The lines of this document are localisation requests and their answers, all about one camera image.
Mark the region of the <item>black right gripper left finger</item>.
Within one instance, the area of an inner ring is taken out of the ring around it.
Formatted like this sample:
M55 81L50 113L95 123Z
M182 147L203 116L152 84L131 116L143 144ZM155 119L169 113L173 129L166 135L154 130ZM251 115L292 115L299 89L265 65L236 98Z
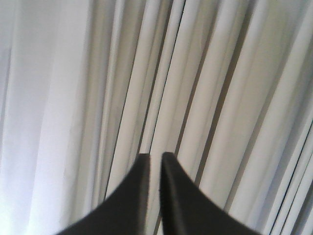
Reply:
M60 235L144 235L150 181L150 155L139 154L115 191Z

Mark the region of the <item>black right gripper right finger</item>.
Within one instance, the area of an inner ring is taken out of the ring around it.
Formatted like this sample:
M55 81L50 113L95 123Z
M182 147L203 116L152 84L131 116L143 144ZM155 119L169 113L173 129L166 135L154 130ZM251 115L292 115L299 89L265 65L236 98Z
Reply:
M162 154L160 211L166 235L256 234L208 199L171 152Z

